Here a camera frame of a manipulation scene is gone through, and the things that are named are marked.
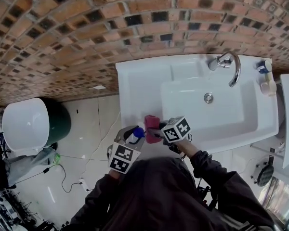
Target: blue cap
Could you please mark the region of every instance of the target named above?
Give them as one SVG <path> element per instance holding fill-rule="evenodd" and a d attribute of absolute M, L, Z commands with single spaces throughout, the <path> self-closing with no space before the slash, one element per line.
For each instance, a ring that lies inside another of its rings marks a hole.
<path fill-rule="evenodd" d="M 135 128 L 133 131 L 133 135 L 137 138 L 144 138 L 145 132 L 144 132 L 143 128 Z"/>

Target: hand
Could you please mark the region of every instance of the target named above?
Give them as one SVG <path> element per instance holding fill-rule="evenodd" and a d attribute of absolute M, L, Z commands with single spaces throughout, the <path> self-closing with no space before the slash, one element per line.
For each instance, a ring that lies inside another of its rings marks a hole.
<path fill-rule="evenodd" d="M 183 139 L 181 141 L 175 142 L 175 145 L 179 147 L 179 150 L 183 152 L 185 155 L 187 155 L 189 158 L 191 158 L 193 155 L 195 155 L 199 149 L 197 149 L 196 146 L 194 146 L 190 141 L 187 139 Z"/>
<path fill-rule="evenodd" d="M 112 178 L 118 180 L 118 179 L 120 178 L 120 176 L 121 176 L 121 173 L 119 173 L 119 172 L 111 169 L 111 170 L 109 171 L 108 175 L 110 175 Z"/>

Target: drain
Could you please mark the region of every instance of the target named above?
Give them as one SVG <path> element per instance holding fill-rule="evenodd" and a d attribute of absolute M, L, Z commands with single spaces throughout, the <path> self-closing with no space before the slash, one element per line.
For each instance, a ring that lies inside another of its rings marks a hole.
<path fill-rule="evenodd" d="M 213 94 L 211 92 L 208 92 L 204 95 L 203 99 L 206 103 L 212 103 L 213 102 Z"/>

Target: brick wall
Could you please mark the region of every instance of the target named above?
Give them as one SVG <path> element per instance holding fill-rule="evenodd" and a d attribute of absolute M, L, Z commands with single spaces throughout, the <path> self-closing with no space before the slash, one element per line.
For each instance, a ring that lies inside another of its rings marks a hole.
<path fill-rule="evenodd" d="M 0 0 L 0 105 L 111 95 L 117 62 L 228 50 L 289 72 L 289 0 Z"/>

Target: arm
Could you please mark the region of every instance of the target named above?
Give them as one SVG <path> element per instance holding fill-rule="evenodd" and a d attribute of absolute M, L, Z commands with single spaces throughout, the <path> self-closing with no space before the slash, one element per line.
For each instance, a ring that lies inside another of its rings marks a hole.
<path fill-rule="evenodd" d="M 95 188 L 85 199 L 84 206 L 71 219 L 71 225 L 66 230 L 90 224 L 99 227 L 107 214 L 112 194 L 119 183 L 120 173 L 110 170 L 103 178 L 97 181 Z"/>
<path fill-rule="evenodd" d="M 179 149 L 191 160 L 194 176 L 203 178 L 218 194 L 218 209 L 242 223 L 273 227 L 274 223 L 254 196 L 249 185 L 237 172 L 227 172 L 207 152 L 199 151 L 189 141 L 177 143 Z"/>

